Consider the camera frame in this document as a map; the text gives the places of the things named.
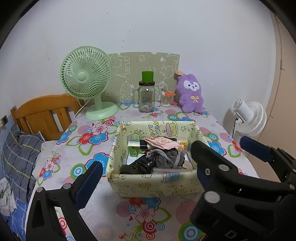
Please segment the white crumpled cloth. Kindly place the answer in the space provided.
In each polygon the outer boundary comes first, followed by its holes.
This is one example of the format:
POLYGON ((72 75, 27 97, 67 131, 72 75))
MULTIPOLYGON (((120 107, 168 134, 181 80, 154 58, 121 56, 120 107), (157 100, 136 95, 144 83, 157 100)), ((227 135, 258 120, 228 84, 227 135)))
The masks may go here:
POLYGON ((11 216, 13 211, 17 209, 14 192, 11 189, 11 186, 6 180, 6 178, 2 178, 0 182, 0 209, 1 214, 3 216, 11 216))

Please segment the yellow bear tissue pack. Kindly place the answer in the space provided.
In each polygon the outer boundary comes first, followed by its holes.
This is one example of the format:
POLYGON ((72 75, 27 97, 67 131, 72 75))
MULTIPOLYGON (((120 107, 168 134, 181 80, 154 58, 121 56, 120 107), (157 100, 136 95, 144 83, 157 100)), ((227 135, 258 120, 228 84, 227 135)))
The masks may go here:
POLYGON ((180 141, 178 150, 185 153, 187 151, 187 147, 188 147, 187 141, 180 141))

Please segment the green cup on jar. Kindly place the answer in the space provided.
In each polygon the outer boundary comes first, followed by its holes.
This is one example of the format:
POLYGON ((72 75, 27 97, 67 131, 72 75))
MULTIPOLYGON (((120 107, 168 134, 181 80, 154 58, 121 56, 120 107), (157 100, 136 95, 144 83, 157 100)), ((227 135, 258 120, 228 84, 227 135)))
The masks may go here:
POLYGON ((152 83, 154 81, 154 72, 153 71, 143 71, 142 72, 142 82, 143 83, 152 83))

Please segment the pink cartoon towel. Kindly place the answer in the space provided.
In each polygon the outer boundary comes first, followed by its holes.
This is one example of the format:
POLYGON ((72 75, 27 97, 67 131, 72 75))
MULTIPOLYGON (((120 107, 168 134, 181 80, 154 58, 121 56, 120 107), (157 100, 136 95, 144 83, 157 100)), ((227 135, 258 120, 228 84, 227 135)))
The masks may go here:
POLYGON ((177 141, 173 141, 167 137, 162 137, 162 136, 145 138, 144 140, 154 149, 161 149, 161 150, 170 150, 173 148, 178 148, 180 145, 177 141))

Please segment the purple plush bunny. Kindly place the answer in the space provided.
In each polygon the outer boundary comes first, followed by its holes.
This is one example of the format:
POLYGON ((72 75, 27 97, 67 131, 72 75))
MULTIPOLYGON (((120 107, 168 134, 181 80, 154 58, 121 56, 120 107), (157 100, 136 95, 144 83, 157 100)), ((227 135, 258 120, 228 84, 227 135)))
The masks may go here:
POLYGON ((184 113, 202 113, 204 111, 201 86, 195 75, 179 75, 176 91, 179 96, 178 103, 184 113))

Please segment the green desk fan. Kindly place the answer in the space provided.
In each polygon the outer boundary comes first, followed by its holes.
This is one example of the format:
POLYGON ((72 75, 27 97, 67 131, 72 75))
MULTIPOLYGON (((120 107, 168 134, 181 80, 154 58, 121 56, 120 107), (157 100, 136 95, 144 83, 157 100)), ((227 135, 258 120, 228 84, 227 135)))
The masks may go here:
POLYGON ((60 68, 60 80, 68 94, 76 99, 94 100, 94 104, 85 113, 85 117, 93 121, 108 118, 118 112, 115 103, 101 100, 111 77, 109 56, 91 46, 74 49, 66 56, 60 68))

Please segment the cotton swab jar orange lid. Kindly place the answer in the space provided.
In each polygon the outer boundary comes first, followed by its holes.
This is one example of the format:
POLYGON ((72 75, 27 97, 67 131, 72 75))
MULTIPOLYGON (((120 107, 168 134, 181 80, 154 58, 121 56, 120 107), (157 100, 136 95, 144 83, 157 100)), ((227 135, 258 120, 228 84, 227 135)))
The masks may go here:
POLYGON ((168 107, 173 102, 175 93, 165 89, 161 89, 161 106, 168 107))

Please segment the black plastic bag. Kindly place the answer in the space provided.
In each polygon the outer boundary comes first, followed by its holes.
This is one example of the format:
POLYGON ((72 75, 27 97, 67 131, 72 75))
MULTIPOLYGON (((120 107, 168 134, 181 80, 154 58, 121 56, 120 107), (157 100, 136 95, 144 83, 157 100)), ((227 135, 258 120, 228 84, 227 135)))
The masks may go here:
POLYGON ((151 174, 153 168, 156 167, 157 162, 154 156, 147 157, 146 155, 142 155, 133 163, 129 165, 122 165, 119 173, 129 175, 151 174))

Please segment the grey plaid pillow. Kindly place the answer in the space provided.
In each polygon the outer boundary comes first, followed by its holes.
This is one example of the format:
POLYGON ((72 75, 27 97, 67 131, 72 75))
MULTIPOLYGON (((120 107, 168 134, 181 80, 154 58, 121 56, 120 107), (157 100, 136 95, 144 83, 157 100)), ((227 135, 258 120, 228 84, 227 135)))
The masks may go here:
POLYGON ((27 203, 37 178, 33 176, 36 160, 45 141, 41 133, 25 133, 13 125, 4 141, 2 155, 4 177, 8 180, 14 197, 27 203))

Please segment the glass mason jar mug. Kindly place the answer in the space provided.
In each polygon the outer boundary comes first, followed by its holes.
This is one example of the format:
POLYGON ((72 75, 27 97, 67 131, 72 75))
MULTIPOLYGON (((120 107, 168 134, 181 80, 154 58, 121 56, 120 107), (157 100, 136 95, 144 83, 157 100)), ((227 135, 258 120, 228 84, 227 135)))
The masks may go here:
POLYGON ((132 101, 138 106, 142 113, 151 113, 154 111, 155 104, 155 82, 138 83, 139 87, 132 92, 132 101))

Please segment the floral tablecloth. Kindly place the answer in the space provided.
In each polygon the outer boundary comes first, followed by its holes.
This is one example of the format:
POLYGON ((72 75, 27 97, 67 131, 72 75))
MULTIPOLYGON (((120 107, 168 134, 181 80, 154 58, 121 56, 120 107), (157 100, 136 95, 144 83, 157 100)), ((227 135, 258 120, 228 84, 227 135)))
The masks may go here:
POLYGON ((202 192, 169 197, 119 196, 106 177, 106 167, 118 126, 123 121, 194 121, 208 145, 237 166, 240 174, 257 173, 239 145, 207 111, 184 113, 174 103, 157 105, 152 113, 141 113, 132 103, 119 103, 118 112, 91 121, 79 115, 43 152, 35 174, 35 190, 59 189, 73 183, 91 164, 102 164, 103 175, 80 214, 98 240, 200 240, 204 234, 189 221, 202 192))

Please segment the white standing fan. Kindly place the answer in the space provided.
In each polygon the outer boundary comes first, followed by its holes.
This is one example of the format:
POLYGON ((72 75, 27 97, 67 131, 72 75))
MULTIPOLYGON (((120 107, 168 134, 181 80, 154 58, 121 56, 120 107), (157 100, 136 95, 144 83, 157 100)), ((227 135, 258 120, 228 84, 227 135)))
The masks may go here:
POLYGON ((264 129, 267 114, 258 101, 237 99, 229 108, 223 119, 223 127, 232 137, 257 137, 264 129))

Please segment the blue bed sheet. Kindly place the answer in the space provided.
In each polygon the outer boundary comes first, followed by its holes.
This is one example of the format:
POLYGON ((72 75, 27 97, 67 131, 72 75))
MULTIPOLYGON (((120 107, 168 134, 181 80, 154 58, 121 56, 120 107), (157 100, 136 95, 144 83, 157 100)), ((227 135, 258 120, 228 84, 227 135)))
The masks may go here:
MULTIPOLYGON (((6 140, 6 137, 9 131, 7 132, 6 135, 1 135, 1 153, 3 150, 4 141, 6 140)), ((5 178, 2 154, 1 154, 1 178, 5 178)), ((16 202, 17 209, 13 211, 11 216, 3 216, 3 218, 8 223, 8 226, 13 232, 13 234, 15 234, 17 238, 19 238, 20 240, 25 240, 26 239, 25 219, 27 215, 28 203, 23 203, 17 198, 15 198, 15 202, 16 202)))

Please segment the yellow cartoon storage box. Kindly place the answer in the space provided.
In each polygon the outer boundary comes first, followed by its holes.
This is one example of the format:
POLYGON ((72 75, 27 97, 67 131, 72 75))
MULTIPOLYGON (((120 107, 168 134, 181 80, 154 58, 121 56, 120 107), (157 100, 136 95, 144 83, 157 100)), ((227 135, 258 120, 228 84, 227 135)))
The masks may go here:
POLYGON ((119 124, 111 146, 106 177, 112 189, 121 197, 169 197, 203 191, 197 178, 197 164, 180 174, 121 174, 120 168, 128 157, 128 137, 139 134, 140 139, 164 136, 188 143, 196 140, 206 144, 200 128, 194 121, 123 121, 119 124))

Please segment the grey scrunchie bundle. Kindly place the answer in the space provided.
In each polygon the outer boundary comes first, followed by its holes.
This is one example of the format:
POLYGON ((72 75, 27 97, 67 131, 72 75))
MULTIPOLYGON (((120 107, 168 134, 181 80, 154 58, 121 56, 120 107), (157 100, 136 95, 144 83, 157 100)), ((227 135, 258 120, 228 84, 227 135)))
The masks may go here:
POLYGON ((152 160, 157 168, 177 169, 184 164, 185 154, 176 148, 170 150, 153 149, 147 152, 146 158, 152 160))

